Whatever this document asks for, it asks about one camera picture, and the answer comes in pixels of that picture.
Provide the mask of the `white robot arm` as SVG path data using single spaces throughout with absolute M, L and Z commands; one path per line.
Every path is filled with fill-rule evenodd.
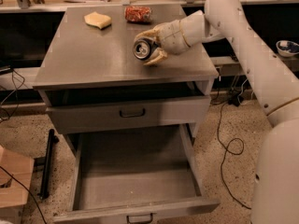
M 239 0 L 206 0 L 205 10 L 135 36 L 146 65 L 197 43 L 226 38 L 273 129 L 256 166 L 251 224 L 299 224 L 299 80 L 250 27 Z

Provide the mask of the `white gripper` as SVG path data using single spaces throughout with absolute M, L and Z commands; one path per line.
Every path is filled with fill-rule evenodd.
M 184 38 L 180 26 L 180 20 L 165 22 L 135 36 L 135 41 L 139 39 L 149 39 L 154 42 L 159 41 L 161 47 L 157 48 L 144 61 L 144 65 L 151 66 L 158 64 L 168 58 L 168 54 L 181 54 L 188 50 L 190 46 Z

